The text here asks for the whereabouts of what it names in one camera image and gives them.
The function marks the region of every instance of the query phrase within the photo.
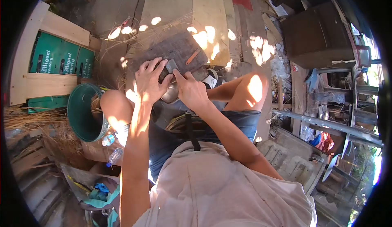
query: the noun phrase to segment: green bucket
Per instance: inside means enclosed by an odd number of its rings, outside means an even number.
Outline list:
[[[95,94],[101,98],[104,93],[91,83],[77,85],[68,99],[68,120],[72,130],[81,140],[93,142],[102,138],[109,128],[109,122],[102,113],[102,120],[91,112],[91,100]]]

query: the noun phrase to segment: white t-shirt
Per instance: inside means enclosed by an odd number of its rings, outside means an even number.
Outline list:
[[[232,161],[223,146],[183,143],[150,192],[134,226],[316,226],[313,198],[299,183],[277,180]]]

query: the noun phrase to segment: white sandal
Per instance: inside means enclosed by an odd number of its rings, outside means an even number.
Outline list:
[[[214,69],[207,69],[208,76],[202,82],[205,84],[207,89],[214,88],[218,83],[218,73]]]

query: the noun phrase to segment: dark shorts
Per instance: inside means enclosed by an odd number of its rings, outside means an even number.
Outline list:
[[[234,125],[236,125],[252,142],[256,135],[256,126],[261,112],[259,111],[222,111]],[[207,126],[205,133],[196,137],[198,141],[214,142],[220,144],[215,132]],[[155,123],[150,122],[149,126],[149,146],[150,146],[150,170],[156,182],[159,172],[165,161],[169,159],[173,151],[183,142],[189,141],[178,138],[175,134],[160,128]]]

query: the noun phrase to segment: plastic water bottle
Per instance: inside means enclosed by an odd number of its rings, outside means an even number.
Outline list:
[[[102,140],[102,145],[109,146],[114,142],[115,142],[115,136],[113,134],[109,134],[108,136],[105,136],[104,139]]]
[[[106,163],[106,166],[110,167],[115,164],[120,159],[123,153],[124,147],[119,147],[115,149],[115,151],[113,151],[113,153],[109,156],[109,161]]]

